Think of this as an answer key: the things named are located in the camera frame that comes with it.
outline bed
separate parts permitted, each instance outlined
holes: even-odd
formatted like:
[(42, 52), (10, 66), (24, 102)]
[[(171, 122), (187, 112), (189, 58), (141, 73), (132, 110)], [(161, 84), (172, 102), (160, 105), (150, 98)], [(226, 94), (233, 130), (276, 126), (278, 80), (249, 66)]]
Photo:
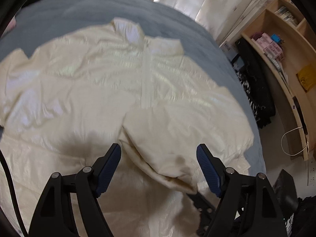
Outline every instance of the bed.
[(16, 48), (30, 57), (38, 46), (53, 38), (91, 25), (107, 24), (115, 17), (139, 23), (145, 35), (179, 39), (185, 55), (217, 85), (227, 87), (242, 107), (254, 134), (252, 147), (244, 153), (250, 165), (249, 174), (265, 172), (257, 125), (229, 61), (202, 26), (172, 8), (146, 0), (42, 0), (16, 16), (17, 27), (0, 40), (0, 61)]

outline white jacket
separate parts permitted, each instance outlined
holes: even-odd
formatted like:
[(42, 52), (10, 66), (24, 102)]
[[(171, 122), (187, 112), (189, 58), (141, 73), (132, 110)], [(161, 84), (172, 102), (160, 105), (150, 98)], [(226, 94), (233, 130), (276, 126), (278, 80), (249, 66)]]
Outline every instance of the white jacket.
[[(246, 173), (242, 154), (253, 142), (237, 101), (184, 56), (180, 41), (145, 37), (123, 19), (54, 39), (31, 58), (8, 55), (0, 124), (26, 228), (53, 172), (77, 173), (118, 142), (122, 159), (99, 198), (114, 236), (194, 236), (198, 212), (182, 192), (209, 192), (197, 145)], [(0, 204), (17, 227), (2, 168)]]

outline wooden shelf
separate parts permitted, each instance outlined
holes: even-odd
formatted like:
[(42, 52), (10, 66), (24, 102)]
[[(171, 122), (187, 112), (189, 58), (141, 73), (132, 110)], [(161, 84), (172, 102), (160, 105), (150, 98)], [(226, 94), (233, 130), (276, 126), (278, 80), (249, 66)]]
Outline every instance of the wooden shelf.
[[(271, 92), (275, 93), (274, 102), (278, 111), (284, 111), (283, 118), (282, 115), (280, 115), (285, 131), (295, 128), (294, 126), (296, 125), (297, 127), (306, 125), (305, 132), (303, 129), (299, 129), (299, 138), (301, 140), (300, 150), (306, 146), (306, 135), (308, 135), (309, 139), (308, 148), (309, 150), (313, 150), (316, 144), (316, 87), (313, 87), (308, 92), (305, 92), (296, 74), (303, 67), (309, 64), (312, 64), (316, 67), (316, 51), (314, 49), (316, 45), (316, 36), (314, 36), (315, 34), (313, 32), (312, 33), (314, 35), (311, 34), (311, 30), (308, 28), (309, 25), (307, 24), (306, 20), (299, 17), (299, 11), (296, 11), (295, 15), (293, 13), (294, 16), (298, 17), (297, 19), (301, 20), (298, 27), (288, 24), (286, 21), (276, 15), (273, 10), (280, 4), (286, 6), (292, 13), (294, 10), (297, 10), (295, 6), (285, 0), (276, 0), (244, 30), (242, 36), (264, 59), (270, 72), (273, 74), (276, 82), (278, 83), (278, 85), (275, 85), (275, 83), (270, 81), (269, 85), (271, 85)], [(288, 85), (284, 83), (278, 71), (270, 62), (270, 60), (265, 56), (263, 51), (257, 46), (255, 42), (251, 40), (250, 37), (254, 33), (261, 31), (267, 33), (270, 36), (272, 34), (277, 34), (281, 39), (284, 40), (284, 44), (282, 45), (284, 52), (282, 66), (288, 76)], [(284, 95), (283, 98), (280, 97), (280, 92), (276, 90), (277, 88), (282, 90)], [(298, 111), (299, 108), (297, 108), (294, 104), (293, 99), (295, 98), (297, 99), (299, 108), (301, 109), (301, 117)], [(291, 110), (285, 108), (285, 106), (278, 101), (284, 99), (288, 102), (286, 106), (291, 108)], [(298, 133), (296, 133), (296, 137), (294, 137), (293, 134), (293, 138), (297, 140)], [(290, 147), (290, 153), (294, 154), (300, 151), (298, 149), (299, 147), (297, 141), (291, 141), (290, 136), (288, 136), (287, 140)], [(304, 150), (303, 155), (304, 160), (307, 160), (308, 152), (306, 149)]]

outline black device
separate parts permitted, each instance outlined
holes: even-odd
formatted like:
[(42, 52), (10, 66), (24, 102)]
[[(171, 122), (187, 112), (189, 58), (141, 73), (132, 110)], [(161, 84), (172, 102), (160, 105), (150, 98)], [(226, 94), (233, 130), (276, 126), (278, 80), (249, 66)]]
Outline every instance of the black device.
[[(76, 193), (89, 237), (113, 237), (97, 198), (104, 193), (121, 158), (113, 144), (104, 157), (77, 174), (49, 178), (32, 217), (29, 237), (79, 237), (70, 193)], [(200, 211), (197, 230), (204, 237), (286, 237), (285, 221), (273, 189), (263, 173), (246, 176), (226, 168), (205, 144), (197, 148), (197, 159), (210, 190), (221, 198), (215, 209), (200, 193), (188, 195)]]

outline power outlet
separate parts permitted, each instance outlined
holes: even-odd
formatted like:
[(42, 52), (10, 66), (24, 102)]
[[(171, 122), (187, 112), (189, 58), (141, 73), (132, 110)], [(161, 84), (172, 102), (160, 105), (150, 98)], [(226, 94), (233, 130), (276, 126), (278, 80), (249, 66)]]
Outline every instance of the power outlet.
[(316, 178), (316, 161), (314, 156), (308, 160), (308, 185), (314, 185)]

